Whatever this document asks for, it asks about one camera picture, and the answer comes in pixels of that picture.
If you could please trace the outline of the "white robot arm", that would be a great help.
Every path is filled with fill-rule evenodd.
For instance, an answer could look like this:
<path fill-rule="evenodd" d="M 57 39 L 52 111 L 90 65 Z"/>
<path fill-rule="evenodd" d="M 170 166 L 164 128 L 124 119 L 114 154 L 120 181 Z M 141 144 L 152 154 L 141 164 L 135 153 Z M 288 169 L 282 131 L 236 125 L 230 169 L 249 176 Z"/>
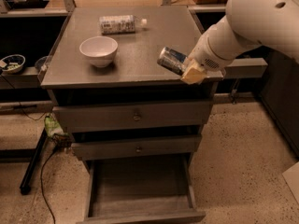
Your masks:
<path fill-rule="evenodd" d="M 228 0 L 225 16 L 199 38 L 181 80 L 200 83 L 240 54 L 265 46 L 299 61 L 299 0 Z"/>

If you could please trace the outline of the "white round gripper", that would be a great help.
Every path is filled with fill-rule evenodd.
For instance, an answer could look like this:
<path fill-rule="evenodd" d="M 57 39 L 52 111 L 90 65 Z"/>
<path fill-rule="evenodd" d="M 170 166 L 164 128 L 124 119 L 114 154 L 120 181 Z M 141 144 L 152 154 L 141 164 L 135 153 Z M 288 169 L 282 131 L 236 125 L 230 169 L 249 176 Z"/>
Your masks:
<path fill-rule="evenodd" d="M 200 36 L 195 47 L 184 63 L 185 70 L 181 80 L 189 85 L 201 83 L 207 76 L 207 71 L 217 72 L 229 65 L 233 59 L 223 59 L 209 45 L 208 33 Z"/>

